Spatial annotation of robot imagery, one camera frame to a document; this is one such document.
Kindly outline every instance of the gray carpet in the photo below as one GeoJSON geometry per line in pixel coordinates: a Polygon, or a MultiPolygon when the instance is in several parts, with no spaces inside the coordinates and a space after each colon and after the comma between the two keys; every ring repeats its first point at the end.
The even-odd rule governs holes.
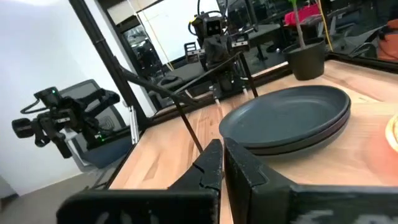
{"type": "Polygon", "coordinates": [[[81,174],[30,194],[13,199],[0,212],[1,224],[56,223],[55,213],[69,196],[92,186],[99,174],[81,174]]]}

